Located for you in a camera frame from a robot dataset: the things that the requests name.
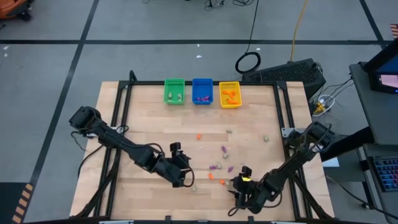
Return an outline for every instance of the purple toy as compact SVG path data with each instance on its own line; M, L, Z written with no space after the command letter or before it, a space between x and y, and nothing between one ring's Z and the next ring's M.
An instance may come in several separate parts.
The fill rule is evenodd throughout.
M222 147L221 147L221 150L222 150L224 153L226 153L226 148L225 148L225 146L222 146Z

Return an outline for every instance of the yellow bin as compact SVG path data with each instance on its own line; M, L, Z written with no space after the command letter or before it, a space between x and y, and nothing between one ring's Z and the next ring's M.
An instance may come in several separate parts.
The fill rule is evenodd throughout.
M242 96L241 96L241 87L239 86L239 82L220 82L220 101L221 107L224 109L230 108L238 108L242 106ZM235 96L231 99L228 94L224 94L223 91L232 91L235 90ZM233 105L227 102L227 99L231 99L237 101L238 104Z

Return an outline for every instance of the monitor screen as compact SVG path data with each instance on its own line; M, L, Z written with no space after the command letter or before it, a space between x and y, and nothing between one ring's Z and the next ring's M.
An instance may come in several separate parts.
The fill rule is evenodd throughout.
M398 88L398 75L380 75L380 78L381 84Z

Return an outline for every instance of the plastic bin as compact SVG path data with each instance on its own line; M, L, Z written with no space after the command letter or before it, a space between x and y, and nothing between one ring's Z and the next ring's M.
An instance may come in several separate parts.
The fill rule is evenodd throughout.
M232 91L235 90L235 96L231 99L228 94L224 94L224 91ZM228 99L237 101L238 104L229 104L227 102ZM241 87L239 86L239 82L220 82L220 101L221 107L224 109L230 108L238 108L242 106L242 96L241 96Z
M185 80L182 78L169 78L164 80L164 102L169 105L181 105L185 101Z
M208 101L198 98L209 96ZM211 78L194 78L192 80L192 102L196 105L209 105L213 102L213 80Z

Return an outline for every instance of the yellow cable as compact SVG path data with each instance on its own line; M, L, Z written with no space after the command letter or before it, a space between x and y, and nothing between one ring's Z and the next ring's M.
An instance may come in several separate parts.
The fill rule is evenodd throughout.
M303 9L301 10L300 16L298 17L298 21L297 21L296 28L294 29L293 43L292 43L292 53L290 54L290 61L291 61L291 62L293 62L294 42L295 42L295 40L296 40L297 29L299 28L301 19L302 19L302 17L303 17L304 11L305 11L305 6L307 6L307 2L308 2L308 0L305 0L305 1L304 1Z

